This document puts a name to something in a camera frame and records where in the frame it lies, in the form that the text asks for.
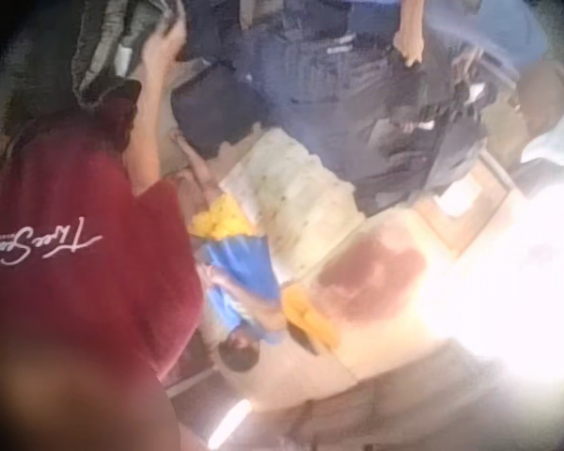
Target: yellow cloth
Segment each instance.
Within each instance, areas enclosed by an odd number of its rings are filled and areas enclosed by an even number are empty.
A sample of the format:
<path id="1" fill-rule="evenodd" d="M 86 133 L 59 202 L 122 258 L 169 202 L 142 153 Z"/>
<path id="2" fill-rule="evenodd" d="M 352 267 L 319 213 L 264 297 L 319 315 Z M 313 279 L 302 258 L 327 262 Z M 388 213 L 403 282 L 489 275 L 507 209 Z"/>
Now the yellow cloth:
<path id="1" fill-rule="evenodd" d="M 192 218 L 190 233 L 219 241 L 237 235 L 253 236 L 256 230 L 234 197 L 225 193 L 213 202 L 209 211 L 202 211 Z"/>
<path id="2" fill-rule="evenodd" d="M 307 293 L 299 285 L 291 285 L 282 290 L 282 311 L 286 319 L 305 331 L 309 338 L 320 341 L 333 350 L 340 337 L 332 323 L 313 308 Z"/>

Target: red shirt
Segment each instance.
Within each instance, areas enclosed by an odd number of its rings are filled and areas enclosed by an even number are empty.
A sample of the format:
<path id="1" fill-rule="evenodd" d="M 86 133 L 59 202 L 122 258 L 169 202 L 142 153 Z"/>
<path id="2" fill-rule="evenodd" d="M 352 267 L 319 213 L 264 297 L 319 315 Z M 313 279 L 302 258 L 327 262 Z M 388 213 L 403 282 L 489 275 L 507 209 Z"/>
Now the red shirt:
<path id="1" fill-rule="evenodd" d="M 201 301 L 174 186 L 134 197 L 93 119 L 14 149 L 0 172 L 0 332 L 132 350 L 162 377 Z"/>

